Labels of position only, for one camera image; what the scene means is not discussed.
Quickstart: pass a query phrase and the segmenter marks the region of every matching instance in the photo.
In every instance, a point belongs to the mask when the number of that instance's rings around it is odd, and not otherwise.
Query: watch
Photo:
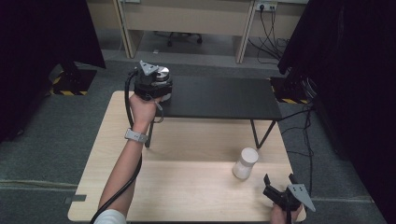
[[[139,143],[146,143],[149,137],[142,133],[136,133],[129,128],[126,130],[125,139],[132,139]]]

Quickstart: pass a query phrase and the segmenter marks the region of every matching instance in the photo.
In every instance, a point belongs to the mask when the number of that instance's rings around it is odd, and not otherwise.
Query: black stand base
[[[271,77],[270,80],[275,97],[280,103],[303,105],[306,105],[308,103],[307,97],[301,84],[286,89],[284,86],[285,78]]]
[[[96,75],[95,70],[78,70],[77,77],[62,72],[52,83],[52,94],[86,95]]]

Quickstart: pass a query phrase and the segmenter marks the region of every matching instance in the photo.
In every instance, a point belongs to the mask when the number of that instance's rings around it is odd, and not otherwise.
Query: desk leg
[[[145,143],[145,147],[149,147],[149,144],[151,142],[151,136],[152,136],[152,129],[154,128],[154,121],[152,121],[149,125],[148,129],[148,141]]]
[[[267,132],[265,133],[264,138],[259,143],[259,139],[257,138],[257,133],[256,133],[256,127],[254,126],[254,120],[253,119],[250,120],[251,128],[253,129],[254,141],[256,142],[257,149],[260,149],[262,147],[262,144],[264,144],[265,139],[267,139],[268,134],[270,134],[271,130],[273,129],[273,127],[275,125],[275,123],[276,122],[274,120],[271,122],[271,125],[268,128]]]

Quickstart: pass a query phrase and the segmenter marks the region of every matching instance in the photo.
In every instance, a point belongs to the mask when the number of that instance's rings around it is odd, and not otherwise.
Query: jar
[[[244,148],[238,161],[233,166],[233,174],[240,179],[247,179],[258,159],[259,153],[257,153],[256,149],[251,147]]]

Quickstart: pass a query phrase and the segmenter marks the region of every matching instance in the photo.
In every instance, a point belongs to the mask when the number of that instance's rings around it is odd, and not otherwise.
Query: white sleeve
[[[126,224],[126,218],[121,212],[108,209],[99,215],[94,224]]]

